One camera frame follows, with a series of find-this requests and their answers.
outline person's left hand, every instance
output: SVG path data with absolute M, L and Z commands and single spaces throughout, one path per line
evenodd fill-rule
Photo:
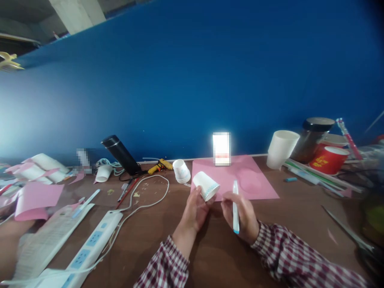
M 183 217 L 172 234 L 174 244 L 186 259 L 189 258 L 196 234 L 203 226 L 209 208 L 216 199 L 215 195 L 206 203 L 200 193 L 199 186 L 189 195 Z
M 198 186 L 189 195 L 183 217 L 180 221 L 186 228 L 194 229 L 197 233 L 203 226 L 210 206 L 216 199 L 214 195 L 208 202 L 205 202 L 201 196 L 201 187 Z

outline scissors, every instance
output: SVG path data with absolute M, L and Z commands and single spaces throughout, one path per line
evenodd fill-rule
M 331 212 L 329 212 L 324 206 L 324 210 L 336 221 L 336 223 L 343 228 L 343 230 L 356 242 L 358 246 L 358 255 L 361 262 L 365 266 L 366 270 L 377 281 L 383 281 L 384 271 L 384 252 L 379 248 L 366 244 L 359 236 L 357 236 L 352 230 L 348 229 L 340 220 L 338 220 Z

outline blue pen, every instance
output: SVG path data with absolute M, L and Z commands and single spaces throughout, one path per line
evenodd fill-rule
M 233 194 L 239 194 L 239 188 L 237 186 L 237 180 L 233 182 Z M 240 224 L 239 224 L 239 211 L 237 209 L 236 203 L 233 203 L 233 232 L 239 234 Z

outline person's right hand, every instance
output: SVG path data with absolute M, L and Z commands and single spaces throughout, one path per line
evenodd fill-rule
M 256 220 L 255 212 L 251 202 L 242 195 L 236 195 L 232 192 L 223 194 L 221 208 L 224 218 L 233 230 L 233 203 L 237 204 L 240 218 L 239 237 L 252 245 L 259 235 L 259 223 Z

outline hand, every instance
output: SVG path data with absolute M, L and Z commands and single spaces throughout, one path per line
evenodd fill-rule
M 259 235 L 259 223 L 256 220 L 253 206 L 249 200 L 242 195 L 236 195 L 226 192 L 223 195 L 221 208 L 223 209 L 224 218 L 233 230 L 233 203 L 237 204 L 240 218 L 239 237 L 248 244 L 252 245 Z
M 195 188 L 195 190 L 188 197 L 183 217 L 172 235 L 174 244 L 186 259 L 188 259 L 192 250 L 196 234 L 203 226 L 205 219 L 207 218 L 209 208 L 215 199 L 216 196 L 213 196 L 206 203 L 201 196 L 200 186 Z

